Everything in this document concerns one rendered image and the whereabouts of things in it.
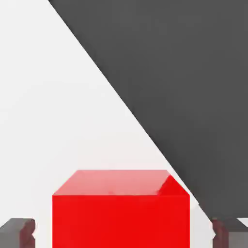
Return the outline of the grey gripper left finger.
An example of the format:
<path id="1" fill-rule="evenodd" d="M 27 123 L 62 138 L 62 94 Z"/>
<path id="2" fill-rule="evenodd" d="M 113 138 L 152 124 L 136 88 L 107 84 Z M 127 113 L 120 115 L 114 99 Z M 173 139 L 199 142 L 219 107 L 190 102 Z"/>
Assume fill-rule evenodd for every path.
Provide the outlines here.
<path id="1" fill-rule="evenodd" d="M 35 220 L 11 218 L 0 227 L 0 248 L 35 248 Z"/>

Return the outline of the small red cube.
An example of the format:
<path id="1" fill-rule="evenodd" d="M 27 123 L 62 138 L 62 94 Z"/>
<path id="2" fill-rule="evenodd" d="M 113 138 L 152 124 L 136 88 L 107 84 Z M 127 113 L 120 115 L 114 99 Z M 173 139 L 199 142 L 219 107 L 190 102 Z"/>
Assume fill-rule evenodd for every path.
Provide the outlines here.
<path id="1" fill-rule="evenodd" d="M 52 248 L 190 248 L 189 209 L 166 170 L 78 170 L 52 196 Z"/>

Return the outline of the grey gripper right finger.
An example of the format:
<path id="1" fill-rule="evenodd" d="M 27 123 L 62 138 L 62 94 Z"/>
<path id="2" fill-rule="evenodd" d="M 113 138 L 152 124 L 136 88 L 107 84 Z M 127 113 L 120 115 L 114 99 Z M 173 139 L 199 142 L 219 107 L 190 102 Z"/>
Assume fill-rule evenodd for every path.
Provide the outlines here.
<path id="1" fill-rule="evenodd" d="M 213 248 L 248 248 L 248 227 L 238 219 L 212 219 Z"/>

